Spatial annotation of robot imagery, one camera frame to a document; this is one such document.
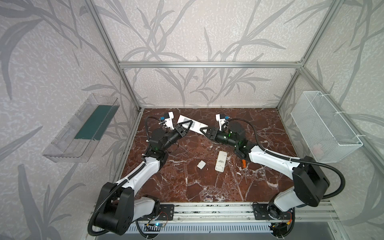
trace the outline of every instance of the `white remote control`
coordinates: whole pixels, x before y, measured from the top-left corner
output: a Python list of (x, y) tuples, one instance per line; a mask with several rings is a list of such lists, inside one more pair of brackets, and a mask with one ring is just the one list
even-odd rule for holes
[(224, 172), (225, 162), (227, 161), (228, 153), (220, 151), (218, 153), (215, 170), (218, 172)]

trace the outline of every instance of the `white mesh basket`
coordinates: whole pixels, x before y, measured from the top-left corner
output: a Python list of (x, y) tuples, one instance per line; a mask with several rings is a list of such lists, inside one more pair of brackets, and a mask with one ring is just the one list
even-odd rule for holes
[(303, 92), (291, 115), (318, 162), (338, 162), (362, 146), (340, 112), (320, 91)]

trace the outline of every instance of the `robotic arm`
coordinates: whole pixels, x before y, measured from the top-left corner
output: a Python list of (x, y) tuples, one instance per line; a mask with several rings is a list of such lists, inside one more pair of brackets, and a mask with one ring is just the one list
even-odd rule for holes
[[(149, 145), (142, 155), (142, 162), (116, 183), (107, 182), (103, 185), (88, 224), (88, 233), (91, 236), (99, 236), (109, 231), (122, 235), (130, 224), (139, 217), (144, 215), (156, 217), (159, 215), (160, 202), (158, 199), (141, 197), (134, 200), (134, 196), (144, 183), (164, 166), (168, 158), (166, 150), (177, 140), (184, 137), (191, 125), (192, 120), (189, 120), (178, 123), (174, 128), (172, 126), (171, 129), (173, 130), (170, 132), (168, 132), (168, 129), (164, 131), (159, 128), (153, 131), (152, 136), (149, 137), (146, 119)], [(92, 229), (93, 225), (104, 230), (96, 232)]]
[[(209, 126), (200, 129), (207, 138), (234, 147), (235, 154), (241, 159), (270, 167), (293, 180), (293, 187), (275, 195), (269, 202), (267, 212), (271, 218), (279, 219), (283, 212), (297, 206), (317, 207), (320, 200), (336, 196), (343, 190), (345, 179), (336, 168), (317, 163), (309, 156), (301, 159), (265, 149), (259, 143), (251, 123), (240, 118), (233, 118), (223, 123), (220, 122), (225, 119), (223, 114), (217, 116), (221, 116), (216, 117), (220, 128)], [(253, 128), (256, 143), (246, 139), (245, 129), (234, 120), (245, 121)], [(340, 187), (331, 194), (325, 195), (330, 183), (320, 166), (335, 171), (341, 179)]]

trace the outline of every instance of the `leaf pattern wallpaper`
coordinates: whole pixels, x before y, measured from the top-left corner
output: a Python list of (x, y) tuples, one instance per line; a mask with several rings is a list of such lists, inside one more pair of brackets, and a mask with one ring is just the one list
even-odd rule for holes
[[(331, 1), (95, 3), (120, 61), (299, 61)], [(148, 107), (275, 107), (293, 71), (125, 69)]]
[[(344, 1), (338, 15), (306, 67), (342, 106), (367, 138), (383, 152), (382, 69), (384, 1)], [(299, 156), (310, 151), (290, 113), (302, 91), (312, 87), (300, 77), (280, 109)], [(343, 172), (347, 185), (331, 199), (350, 239), (382, 239), (384, 176), (361, 149), (331, 164)], [(331, 182), (338, 179), (332, 173)]]
[[(79, 239), (137, 111), (82, 1), (0, 1), (0, 239)], [(42, 156), (90, 93), (120, 107), (87, 163)]]

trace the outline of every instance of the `white rectangular device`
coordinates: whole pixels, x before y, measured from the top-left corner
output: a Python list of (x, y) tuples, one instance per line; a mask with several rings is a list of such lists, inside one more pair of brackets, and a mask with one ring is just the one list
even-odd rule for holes
[(217, 156), (215, 170), (218, 172), (224, 172), (225, 162), (227, 161), (228, 153), (220, 151)]
[[(202, 128), (202, 127), (208, 127), (208, 125), (205, 125), (204, 123), (201, 123), (201, 122), (195, 121), (195, 120), (193, 120), (193, 119), (184, 117), (183, 115), (180, 115), (180, 117), (179, 117), (177, 123), (185, 122), (185, 121), (188, 121), (188, 120), (192, 120), (192, 125), (191, 125), (191, 128), (189, 129), (189, 130), (191, 130), (191, 131), (194, 131), (194, 132), (203, 134), (202, 132), (200, 132), (200, 128)], [(187, 127), (188, 127), (188, 123), (183, 124), (183, 127), (187, 128)]]

